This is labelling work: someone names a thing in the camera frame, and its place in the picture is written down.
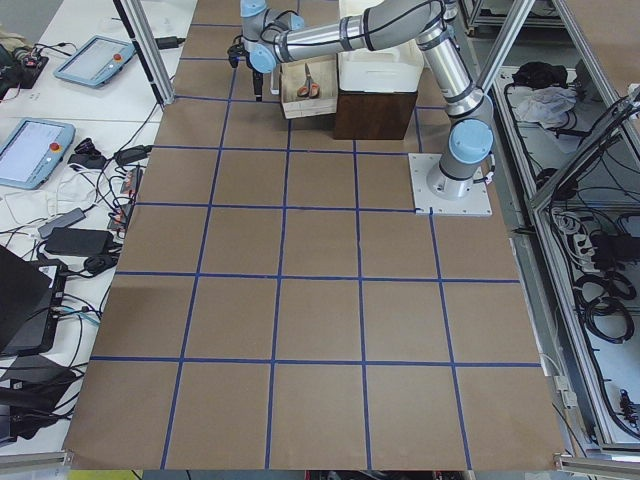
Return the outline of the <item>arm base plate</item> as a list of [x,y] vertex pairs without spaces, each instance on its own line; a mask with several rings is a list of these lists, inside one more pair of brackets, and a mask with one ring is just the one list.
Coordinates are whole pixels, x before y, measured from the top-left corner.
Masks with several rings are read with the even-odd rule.
[[452,180],[440,169],[440,154],[410,153],[409,172],[417,215],[490,217],[492,208],[481,167],[471,179]]

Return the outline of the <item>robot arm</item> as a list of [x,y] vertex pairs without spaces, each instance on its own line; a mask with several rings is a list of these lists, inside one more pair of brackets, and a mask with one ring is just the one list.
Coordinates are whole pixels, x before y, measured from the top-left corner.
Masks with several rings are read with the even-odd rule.
[[494,136],[493,107],[472,79],[444,20],[442,1],[382,1],[355,16],[308,26],[293,10],[269,8],[264,1],[240,4],[241,32],[227,50],[236,67],[244,59],[256,79],[278,65],[360,49],[380,51],[415,41],[446,102],[451,129],[445,152],[426,180],[447,200],[465,197]]

